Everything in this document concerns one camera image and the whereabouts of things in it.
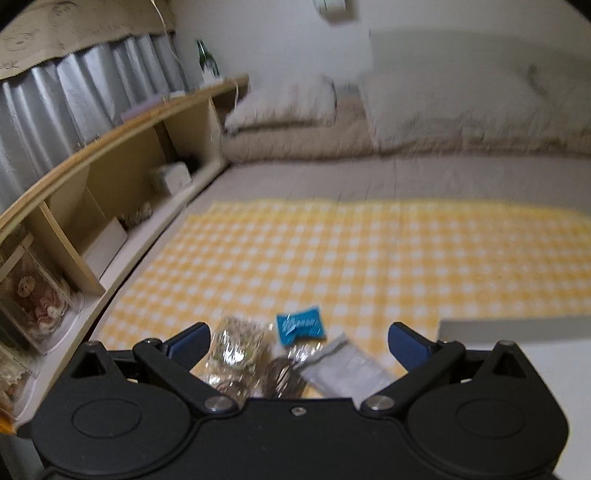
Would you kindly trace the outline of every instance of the silver curtain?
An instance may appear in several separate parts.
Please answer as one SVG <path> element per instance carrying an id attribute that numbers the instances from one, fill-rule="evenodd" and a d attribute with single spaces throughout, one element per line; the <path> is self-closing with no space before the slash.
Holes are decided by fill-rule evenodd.
<path id="1" fill-rule="evenodd" d="M 130 107 L 188 89 L 165 35 L 97 45 L 1 85 L 0 213 Z"/>

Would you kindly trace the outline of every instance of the beige curtain valance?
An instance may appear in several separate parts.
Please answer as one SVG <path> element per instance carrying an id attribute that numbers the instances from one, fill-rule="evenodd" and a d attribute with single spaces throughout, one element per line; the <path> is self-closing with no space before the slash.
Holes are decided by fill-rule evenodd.
<path id="1" fill-rule="evenodd" d="M 174 30 L 167 1 L 156 5 Z M 150 0 L 37 0 L 0 33 L 0 80 L 92 45 L 163 31 Z"/>

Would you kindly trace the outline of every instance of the white wall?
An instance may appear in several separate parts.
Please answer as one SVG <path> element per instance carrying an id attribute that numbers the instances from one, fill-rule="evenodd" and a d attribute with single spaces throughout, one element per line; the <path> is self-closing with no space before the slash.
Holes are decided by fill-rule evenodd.
<path id="1" fill-rule="evenodd" d="M 312 0 L 171 0 L 176 46 L 200 82 L 195 39 L 222 73 L 254 84 L 305 72 L 354 80 L 372 66 L 369 30 L 451 28 L 495 32 L 591 56 L 591 25 L 563 0 L 350 0 L 354 20 L 330 24 Z"/>

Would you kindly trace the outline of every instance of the green bottle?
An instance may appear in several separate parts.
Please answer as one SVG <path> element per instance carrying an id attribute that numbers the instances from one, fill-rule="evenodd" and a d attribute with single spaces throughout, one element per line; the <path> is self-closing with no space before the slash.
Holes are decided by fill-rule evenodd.
<path id="1" fill-rule="evenodd" d="M 209 53 L 203 40 L 197 40 L 197 48 L 199 49 L 199 65 L 201 66 L 204 78 L 206 75 L 211 75 L 211 77 L 214 78 L 219 77 L 220 71 L 217 68 L 217 63 L 213 58 L 213 55 Z"/>

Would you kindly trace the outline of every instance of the headboard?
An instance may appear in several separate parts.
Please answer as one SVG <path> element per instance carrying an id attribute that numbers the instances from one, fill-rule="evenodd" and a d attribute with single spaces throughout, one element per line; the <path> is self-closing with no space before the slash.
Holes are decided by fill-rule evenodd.
<path id="1" fill-rule="evenodd" d="M 591 59 L 516 37 L 457 30 L 372 30 L 376 72 L 421 64 L 472 64 L 526 72 L 564 72 L 591 79 Z"/>

